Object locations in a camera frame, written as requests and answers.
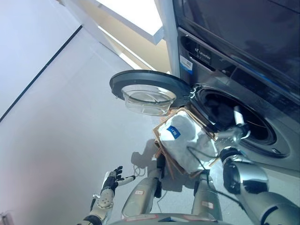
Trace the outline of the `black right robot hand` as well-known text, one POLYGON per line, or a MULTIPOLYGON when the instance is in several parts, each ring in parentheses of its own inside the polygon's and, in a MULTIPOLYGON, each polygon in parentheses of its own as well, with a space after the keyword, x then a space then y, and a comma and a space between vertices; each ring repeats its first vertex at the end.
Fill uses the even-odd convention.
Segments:
POLYGON ((217 134, 215 145, 220 149, 236 146, 241 139, 250 136, 251 131, 249 125, 245 122, 239 106, 234 107, 233 114, 235 125, 217 134))

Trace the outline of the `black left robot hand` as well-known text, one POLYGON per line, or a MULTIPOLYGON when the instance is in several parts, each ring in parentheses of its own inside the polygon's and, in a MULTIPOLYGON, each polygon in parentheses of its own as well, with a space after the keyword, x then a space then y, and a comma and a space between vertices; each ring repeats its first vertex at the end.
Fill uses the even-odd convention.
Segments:
POLYGON ((101 192, 105 190, 111 190, 113 193, 115 193, 115 189, 119 186, 126 185, 136 179, 134 175, 128 176, 128 177, 122 177, 122 169, 123 166, 119 166, 113 171, 110 171, 108 173, 108 177, 104 181, 104 184, 102 186, 101 192))

